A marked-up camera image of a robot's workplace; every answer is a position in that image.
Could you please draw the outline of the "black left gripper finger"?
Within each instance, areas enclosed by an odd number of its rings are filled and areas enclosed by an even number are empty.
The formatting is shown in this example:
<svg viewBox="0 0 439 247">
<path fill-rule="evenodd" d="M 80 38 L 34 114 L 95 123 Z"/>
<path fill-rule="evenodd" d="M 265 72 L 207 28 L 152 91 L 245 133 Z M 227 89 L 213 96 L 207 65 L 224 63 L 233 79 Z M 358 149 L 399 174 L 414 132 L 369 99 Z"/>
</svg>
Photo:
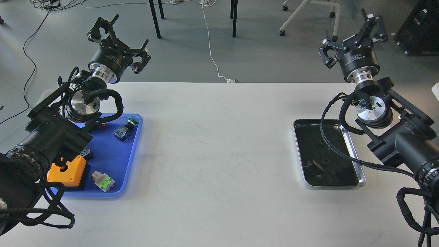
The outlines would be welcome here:
<svg viewBox="0 0 439 247">
<path fill-rule="evenodd" d="M 146 39 L 141 48 L 128 49 L 128 58 L 131 59 L 129 66 L 132 68 L 134 74 L 141 73 L 151 59 L 146 48 L 148 43 L 149 39 Z"/>
<path fill-rule="evenodd" d="M 87 33 L 87 39 L 89 41 L 95 43 L 102 43 L 104 39 L 102 39 L 102 35 L 100 29 L 103 29 L 105 34 L 107 35 L 105 39 L 110 39 L 111 43 L 116 43 L 116 33 L 114 32 L 113 25 L 116 20 L 119 18 L 119 15 L 116 14 L 113 20 L 108 21 L 101 17 L 99 17 L 92 27 L 92 29 Z"/>
</svg>

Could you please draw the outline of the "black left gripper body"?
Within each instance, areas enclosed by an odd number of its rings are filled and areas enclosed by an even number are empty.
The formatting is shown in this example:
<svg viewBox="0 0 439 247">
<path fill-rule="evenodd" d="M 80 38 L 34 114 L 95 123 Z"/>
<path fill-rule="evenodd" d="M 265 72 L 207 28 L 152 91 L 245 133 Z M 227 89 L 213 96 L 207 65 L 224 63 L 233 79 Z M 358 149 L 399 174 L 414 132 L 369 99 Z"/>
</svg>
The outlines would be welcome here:
<svg viewBox="0 0 439 247">
<path fill-rule="evenodd" d="M 130 48 L 119 41 L 116 44 L 103 39 L 89 38 L 89 41 L 100 45 L 88 64 L 91 76 L 105 84 L 118 83 L 127 67 L 133 63 L 133 54 L 128 52 Z"/>
</svg>

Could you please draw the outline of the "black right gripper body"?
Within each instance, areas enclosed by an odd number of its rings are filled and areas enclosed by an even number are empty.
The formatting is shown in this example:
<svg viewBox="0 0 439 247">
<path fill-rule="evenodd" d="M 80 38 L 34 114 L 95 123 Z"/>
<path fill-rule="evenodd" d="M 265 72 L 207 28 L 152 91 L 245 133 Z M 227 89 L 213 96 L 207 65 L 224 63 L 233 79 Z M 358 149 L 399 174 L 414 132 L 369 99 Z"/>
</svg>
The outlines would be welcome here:
<svg viewBox="0 0 439 247">
<path fill-rule="evenodd" d="M 353 71 L 363 67 L 370 69 L 372 76 L 380 71 L 380 66 L 373 50 L 373 42 L 370 38 L 362 38 L 355 44 L 355 37 L 349 37 L 342 41 L 346 50 L 338 50 L 336 58 L 339 61 L 343 78 L 348 83 L 353 83 Z"/>
</svg>

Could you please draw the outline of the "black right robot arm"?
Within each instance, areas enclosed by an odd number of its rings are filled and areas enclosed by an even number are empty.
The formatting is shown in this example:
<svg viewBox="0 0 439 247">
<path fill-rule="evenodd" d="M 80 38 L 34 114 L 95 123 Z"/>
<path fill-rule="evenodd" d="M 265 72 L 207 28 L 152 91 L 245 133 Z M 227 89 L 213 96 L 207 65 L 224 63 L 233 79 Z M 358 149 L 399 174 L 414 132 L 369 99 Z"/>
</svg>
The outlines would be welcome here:
<svg viewBox="0 0 439 247">
<path fill-rule="evenodd" d="M 366 134 L 371 142 L 369 150 L 381 164 L 361 161 L 342 153 L 326 137 L 323 141 L 337 155 L 360 165 L 376 170 L 402 173 L 413 178 L 419 189 L 401 188 L 397 192 L 397 203 L 407 224 L 420 233 L 418 246 L 431 246 L 431 236 L 438 235 L 438 227 L 431 226 L 431 219 L 438 219 L 438 146 L 434 144 L 434 121 L 423 111 L 395 92 L 389 77 L 374 80 L 380 71 L 373 44 L 386 42 L 387 36 L 381 16 L 366 14 L 359 33 L 337 42 L 323 40 L 319 54 L 326 67 L 339 62 L 343 78 L 356 84 L 351 94 L 339 93 L 328 103 L 322 117 L 323 122 L 329 108 L 337 101 L 344 101 L 339 113 L 341 125 L 351 133 Z"/>
</svg>

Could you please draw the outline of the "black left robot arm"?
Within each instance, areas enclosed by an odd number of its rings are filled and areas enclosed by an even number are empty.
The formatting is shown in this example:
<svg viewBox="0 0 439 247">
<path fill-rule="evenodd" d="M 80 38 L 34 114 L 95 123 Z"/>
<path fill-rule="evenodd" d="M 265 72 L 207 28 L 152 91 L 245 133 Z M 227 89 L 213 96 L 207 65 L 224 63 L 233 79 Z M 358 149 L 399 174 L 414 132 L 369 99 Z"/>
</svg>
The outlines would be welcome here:
<svg viewBox="0 0 439 247">
<path fill-rule="evenodd" d="M 49 181 L 52 165 L 64 167 L 90 143 L 90 131 L 99 124 L 121 117 L 124 106 L 118 92 L 108 84 L 119 83 L 131 67 L 139 74 L 151 57 L 145 41 L 130 48 L 116 37 L 118 19 L 99 17 L 88 32 L 89 41 L 99 44 L 88 70 L 74 68 L 66 82 L 29 113 L 29 135 L 1 154 L 1 235 L 17 224 L 72 228 L 75 216 L 62 203 L 66 185 Z"/>
</svg>

